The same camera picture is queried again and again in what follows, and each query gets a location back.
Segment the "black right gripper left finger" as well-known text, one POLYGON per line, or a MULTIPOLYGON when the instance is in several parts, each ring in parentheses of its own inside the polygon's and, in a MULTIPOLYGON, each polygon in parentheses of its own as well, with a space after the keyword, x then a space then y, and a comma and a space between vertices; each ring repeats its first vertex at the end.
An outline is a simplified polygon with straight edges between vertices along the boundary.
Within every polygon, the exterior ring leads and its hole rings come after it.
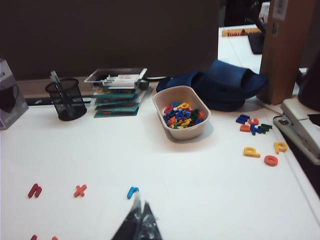
POLYGON ((141 219, 141 200, 135 197, 133 205, 118 228, 117 232, 112 237, 112 240, 133 240, 138 229, 138 224, 141 219))

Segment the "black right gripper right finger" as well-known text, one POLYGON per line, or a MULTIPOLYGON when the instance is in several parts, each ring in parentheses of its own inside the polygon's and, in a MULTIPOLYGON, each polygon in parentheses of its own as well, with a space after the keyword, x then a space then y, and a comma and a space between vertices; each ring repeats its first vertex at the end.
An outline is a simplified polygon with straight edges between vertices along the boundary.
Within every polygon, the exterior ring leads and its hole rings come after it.
POLYGON ((148 202, 144 204, 138 229, 139 240, 162 240, 155 216, 148 202))

